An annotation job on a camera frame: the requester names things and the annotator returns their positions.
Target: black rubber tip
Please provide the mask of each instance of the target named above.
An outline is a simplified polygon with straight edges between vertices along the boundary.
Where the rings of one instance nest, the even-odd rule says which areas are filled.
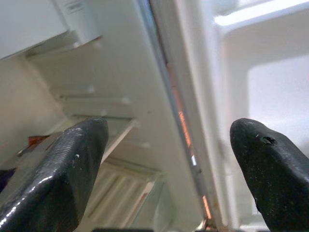
[[[272,231],[309,231],[309,159],[283,134],[241,118],[232,149],[257,209]]]
[[[83,217],[107,140],[106,120],[95,117],[65,130],[46,151],[29,153],[0,194],[0,231],[73,231]],[[29,160],[36,158],[41,161],[32,167]]]

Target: black rubber object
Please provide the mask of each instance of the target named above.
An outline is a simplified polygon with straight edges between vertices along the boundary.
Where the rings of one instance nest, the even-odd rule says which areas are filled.
[[[309,159],[286,136],[255,120],[236,120],[230,139],[269,229],[308,231]]]
[[[0,194],[0,231],[72,232],[83,217],[107,140],[106,120],[90,118],[65,130],[35,167],[18,166],[16,175],[25,167],[31,171],[22,180],[14,174]]]

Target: hole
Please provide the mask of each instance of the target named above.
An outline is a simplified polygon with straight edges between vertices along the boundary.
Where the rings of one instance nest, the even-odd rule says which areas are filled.
[[[269,144],[269,145],[273,145],[273,144],[277,143],[277,141],[275,139],[271,138],[271,137],[263,137],[262,142],[264,144]]]

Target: white plastic panel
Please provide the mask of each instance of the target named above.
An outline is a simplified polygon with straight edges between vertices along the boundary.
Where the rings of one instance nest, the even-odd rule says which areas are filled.
[[[65,119],[37,73],[22,58],[0,60],[0,161],[28,145],[28,136],[49,134]]]
[[[70,31],[74,31],[77,35],[76,45],[83,45],[101,36],[93,12],[87,2],[84,0],[54,1],[57,3]]]
[[[225,33],[221,44],[221,97],[225,100],[222,110],[226,123],[222,141],[229,141],[229,126],[234,120],[249,117],[284,133],[308,154],[308,3],[292,3],[270,1],[267,4],[272,8],[252,7],[255,16],[246,17],[244,9],[239,12],[242,17],[237,18],[236,12],[226,16],[230,24],[228,20],[226,25],[221,24],[221,32]],[[230,158],[236,196],[237,216],[231,217],[248,231],[265,229],[232,150],[225,152]]]
[[[77,229],[129,227],[155,184],[155,173],[103,163]]]
[[[155,232],[165,232],[171,228],[175,212],[166,183],[158,179],[131,228],[152,228]]]
[[[30,58],[67,115],[133,117],[130,99],[119,90],[102,44]]]
[[[309,55],[252,68],[249,116],[287,135],[309,155]]]
[[[52,0],[1,1],[0,59],[66,31]]]

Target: vent grille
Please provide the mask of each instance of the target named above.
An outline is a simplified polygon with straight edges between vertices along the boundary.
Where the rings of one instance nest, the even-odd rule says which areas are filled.
[[[78,231],[130,226],[154,183],[151,173],[102,163]]]

